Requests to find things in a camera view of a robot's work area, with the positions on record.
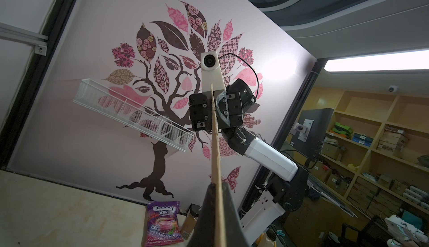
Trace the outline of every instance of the mesh basket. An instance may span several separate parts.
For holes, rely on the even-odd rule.
[[[73,102],[185,152],[193,133],[92,79],[83,79]]]

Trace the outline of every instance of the fluorescent light fixture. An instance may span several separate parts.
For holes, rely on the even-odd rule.
[[[330,73],[342,72],[383,72],[429,70],[429,50],[388,53],[371,56],[329,60],[325,70]]]

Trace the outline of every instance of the candy bag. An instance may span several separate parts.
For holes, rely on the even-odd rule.
[[[183,242],[177,221],[179,206],[179,201],[150,201],[147,203],[145,247]]]

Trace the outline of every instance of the butterfly decal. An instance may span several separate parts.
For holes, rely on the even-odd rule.
[[[236,192],[237,177],[239,176],[240,168],[241,166],[233,169],[233,171],[229,173],[227,178],[222,176],[222,182],[227,182],[229,185],[229,188],[233,190],[234,193]]]

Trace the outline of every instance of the wooden stick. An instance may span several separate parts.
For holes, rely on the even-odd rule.
[[[227,237],[225,232],[225,211],[223,208],[222,178],[221,178],[221,155],[219,151],[219,134],[217,129],[216,105],[212,90],[212,182],[216,185],[215,204],[215,230],[214,246],[226,247]]]

